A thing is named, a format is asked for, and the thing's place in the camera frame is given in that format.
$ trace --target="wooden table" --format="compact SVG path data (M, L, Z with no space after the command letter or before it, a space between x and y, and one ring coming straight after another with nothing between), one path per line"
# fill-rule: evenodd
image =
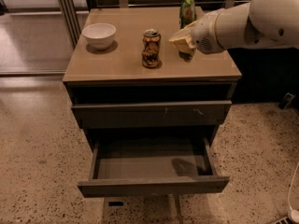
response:
M85 197L219 192L209 155L241 74L230 55L196 51L190 62L168 43L179 7L92 10L85 25L115 25L105 51L80 37L64 84L78 125L93 150ZM162 35L159 68L142 65L142 34Z

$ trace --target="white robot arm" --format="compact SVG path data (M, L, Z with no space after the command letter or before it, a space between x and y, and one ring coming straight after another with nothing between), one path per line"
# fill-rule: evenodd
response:
M251 0L208 12L191 28L203 53L225 49L299 49L299 0Z

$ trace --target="cable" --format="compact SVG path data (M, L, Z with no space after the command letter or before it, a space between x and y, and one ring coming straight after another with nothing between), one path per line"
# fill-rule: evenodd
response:
M289 205L289 207L290 207L291 210L292 210L292 207L291 207L291 203L290 203L290 195L291 195L292 184L293 184L293 181L294 181L294 179L296 177L296 173L297 173L298 167L299 167L299 162L297 163L297 167L296 167L295 172L294 172L294 174L292 176L292 182L291 182L291 185L290 185L290 188L289 188L289 193L288 193L288 205Z

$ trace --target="floor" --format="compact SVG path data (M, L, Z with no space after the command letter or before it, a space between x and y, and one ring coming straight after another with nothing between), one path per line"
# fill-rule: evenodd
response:
M65 69L71 54L60 15L0 16L0 71ZM88 178L92 153L70 106L61 77L0 77L0 223L181 224L172 195L82 197L77 183ZM231 181L219 194L179 196L183 223L286 216L298 140L295 109L233 105L211 148L219 175ZM291 204L299 209L298 175Z

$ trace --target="soda can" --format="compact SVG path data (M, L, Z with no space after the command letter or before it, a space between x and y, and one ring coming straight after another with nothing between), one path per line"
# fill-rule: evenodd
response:
M147 68L155 68L161 62L159 60L161 35L158 30L148 29L143 33L142 64Z

